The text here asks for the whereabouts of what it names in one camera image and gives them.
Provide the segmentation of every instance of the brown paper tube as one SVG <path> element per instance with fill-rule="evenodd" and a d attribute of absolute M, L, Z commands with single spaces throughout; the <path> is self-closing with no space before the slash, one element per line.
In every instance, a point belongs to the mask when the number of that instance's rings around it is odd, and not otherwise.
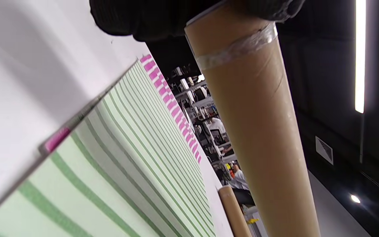
<path fill-rule="evenodd" d="M 185 32 L 198 58 L 223 51 L 267 24 L 226 3 Z M 319 237 L 278 39 L 203 74 L 269 237 Z"/>
<path fill-rule="evenodd" d="M 230 186 L 219 189 L 221 203 L 235 237 L 252 237 L 242 211 Z"/>

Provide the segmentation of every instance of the pink marks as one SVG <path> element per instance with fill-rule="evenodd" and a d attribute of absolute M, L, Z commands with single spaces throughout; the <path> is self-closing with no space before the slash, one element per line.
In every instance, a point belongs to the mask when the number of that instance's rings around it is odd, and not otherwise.
<path fill-rule="evenodd" d="M 55 148 L 66 138 L 71 131 L 69 128 L 62 128 L 54 136 L 52 136 L 46 143 L 45 148 L 48 152 L 53 152 Z"/>
<path fill-rule="evenodd" d="M 150 54 L 144 56 L 143 58 L 140 59 L 140 62 L 141 63 L 144 63 L 145 61 L 149 60 L 150 58 L 152 58 L 152 56 Z"/>
<path fill-rule="evenodd" d="M 149 72 L 149 70 L 152 69 L 155 65 L 156 63 L 154 61 L 151 61 L 144 66 L 144 69 L 146 69 L 146 72 Z"/>
<path fill-rule="evenodd" d="M 178 115 L 178 117 L 176 117 L 176 119 L 175 119 L 175 123 L 178 124 L 178 123 L 182 120 L 182 117 L 183 117 L 183 116 L 184 116 L 184 114 L 183 114 L 183 113 L 180 113 L 180 114 Z"/>
<path fill-rule="evenodd" d="M 149 75 L 150 79 L 152 79 L 152 81 L 153 81 L 156 77 L 158 77 L 159 72 L 161 72 L 161 71 L 157 67 L 152 73 L 150 73 L 150 75 Z"/>
<path fill-rule="evenodd" d="M 175 107 L 177 104 L 178 104 L 178 102 L 176 102 L 176 100 L 173 100 L 172 103 L 169 103 L 167 108 L 169 109 L 169 111 L 171 111 L 173 109 L 173 107 Z"/>
<path fill-rule="evenodd" d="M 152 59 L 152 56 L 150 54 L 141 58 L 140 62 L 144 65 L 144 69 L 146 70 L 147 73 L 149 73 L 149 71 L 151 71 L 153 67 L 156 66 L 156 63 Z M 160 70 L 159 68 L 156 67 L 155 69 L 153 69 L 153 72 L 149 74 L 149 77 L 152 80 L 154 86 L 158 89 L 160 96 L 164 97 L 163 101 L 164 101 L 164 104 L 167 105 L 167 109 L 169 110 L 170 115 L 173 118 L 177 116 L 175 119 L 175 123 L 177 124 L 179 130 L 182 131 L 182 136 L 185 138 L 189 148 L 194 154 L 194 158 L 197 160 L 198 163 L 200 163 L 201 155 L 197 151 L 198 149 L 197 138 L 195 138 L 190 125 L 188 124 L 187 120 L 184 117 L 184 114 L 181 111 L 181 108 L 177 106 L 178 102 L 175 100 L 175 97 L 173 96 L 172 91 L 167 85 L 167 82 L 162 81 L 164 79 L 164 76 L 159 73 L 160 73 Z"/>
<path fill-rule="evenodd" d="M 161 85 L 162 85 L 162 80 L 159 78 L 157 81 L 155 81 L 155 87 L 157 88 Z"/>

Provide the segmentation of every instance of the person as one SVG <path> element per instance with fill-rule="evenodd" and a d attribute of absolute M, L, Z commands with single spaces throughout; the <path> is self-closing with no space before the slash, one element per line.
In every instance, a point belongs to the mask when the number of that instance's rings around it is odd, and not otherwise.
<path fill-rule="evenodd" d="M 226 129 L 224 129 L 223 123 L 219 118 L 210 118 L 209 122 L 208 127 L 210 130 L 218 129 L 221 134 L 226 133 Z"/>
<path fill-rule="evenodd" d="M 245 189 L 249 191 L 245 176 L 237 164 L 233 164 L 232 171 L 235 177 L 233 180 L 229 181 L 230 186 L 235 189 Z"/>
<path fill-rule="evenodd" d="M 233 165 L 232 171 L 234 172 L 235 177 L 231 181 L 229 181 L 228 184 L 232 187 L 236 201 L 240 206 L 255 206 L 254 199 L 252 198 L 243 172 L 237 164 Z"/>

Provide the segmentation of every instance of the air vent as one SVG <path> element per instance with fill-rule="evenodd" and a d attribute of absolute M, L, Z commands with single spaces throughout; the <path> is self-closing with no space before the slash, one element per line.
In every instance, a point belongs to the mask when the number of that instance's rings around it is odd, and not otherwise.
<path fill-rule="evenodd" d="M 333 149 L 316 136 L 316 151 L 326 161 L 333 165 Z"/>

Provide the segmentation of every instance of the green striped paper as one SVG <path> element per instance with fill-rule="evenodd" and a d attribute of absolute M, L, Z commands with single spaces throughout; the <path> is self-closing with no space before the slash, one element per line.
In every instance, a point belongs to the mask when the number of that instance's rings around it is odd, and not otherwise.
<path fill-rule="evenodd" d="M 0 206 L 0 237 L 213 237 L 198 163 L 140 62 Z"/>

